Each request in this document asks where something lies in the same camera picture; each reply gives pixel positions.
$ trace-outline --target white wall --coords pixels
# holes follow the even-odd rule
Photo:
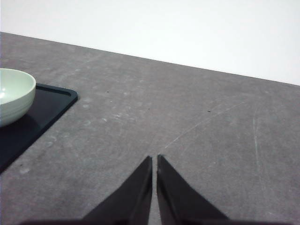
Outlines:
[[[300,0],[1,0],[1,30],[300,85]]]

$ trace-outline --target dust spot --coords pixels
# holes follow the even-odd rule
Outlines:
[[[53,142],[46,142],[46,148],[49,148],[53,145]]]
[[[22,168],[22,169],[20,170],[20,174],[26,174],[26,173],[28,173],[29,171],[30,171],[29,168]]]
[[[89,97],[86,97],[86,98],[83,99],[83,101],[84,101],[84,102],[87,102],[87,103],[90,103],[90,102],[92,102],[92,99],[89,98]]]
[[[54,142],[57,141],[56,137],[54,136],[50,136],[50,138],[53,139]]]
[[[87,121],[84,122],[84,125],[85,125],[85,126],[88,126],[89,124],[90,124],[90,121],[89,121],[89,120],[87,120]]]

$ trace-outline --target gray surface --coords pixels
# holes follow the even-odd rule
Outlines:
[[[1,55],[80,95],[3,173],[4,225],[81,218],[158,153],[230,218],[300,225],[299,86],[10,34]]]

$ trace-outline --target ceramic bowl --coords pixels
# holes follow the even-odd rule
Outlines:
[[[21,118],[32,105],[36,80],[20,70],[0,68],[0,127]]]

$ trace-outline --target scratch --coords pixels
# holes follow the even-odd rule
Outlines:
[[[186,131],[183,132],[181,135],[179,135],[178,137],[176,137],[173,141],[171,141],[170,143],[168,143],[168,144],[165,146],[165,149],[168,148],[168,147],[169,147],[171,144],[173,144],[175,141],[177,141],[179,138],[181,138],[183,135],[185,135],[185,134],[189,133],[191,130],[195,129],[197,126],[199,126],[199,125],[201,125],[201,124],[203,124],[203,123],[205,123],[205,122],[209,122],[209,121],[211,121],[214,117],[219,116],[219,115],[221,115],[221,114],[223,114],[223,113],[225,113],[225,112],[227,112],[227,111],[229,111],[229,110],[232,110],[233,108],[235,108],[235,107],[237,107],[237,106],[239,106],[239,105],[241,105],[241,104],[243,104],[243,103],[245,103],[245,102],[240,102],[240,103],[238,103],[238,104],[236,104],[236,105],[234,105],[234,106],[232,106],[232,107],[230,107],[230,108],[228,108],[228,109],[225,109],[225,110],[223,110],[223,111],[221,111],[221,112],[216,113],[215,115],[213,115],[213,116],[211,116],[211,117],[209,117],[209,118],[207,118],[207,119],[205,119],[205,120],[200,121],[199,123],[197,123],[196,125],[194,125],[194,126],[191,127],[190,129],[186,130]]]
[[[258,155],[258,144],[257,144],[257,126],[255,126],[255,116],[257,113],[257,109],[256,108],[254,115],[253,115],[253,135],[254,135],[254,145],[255,145],[255,158],[256,158],[256,167],[257,167],[257,173],[258,173],[258,178],[259,178],[259,183],[262,187],[262,190],[265,190],[265,186],[263,185],[263,181],[262,181],[262,176],[261,176],[261,166],[260,166],[260,162],[259,162],[259,155]]]

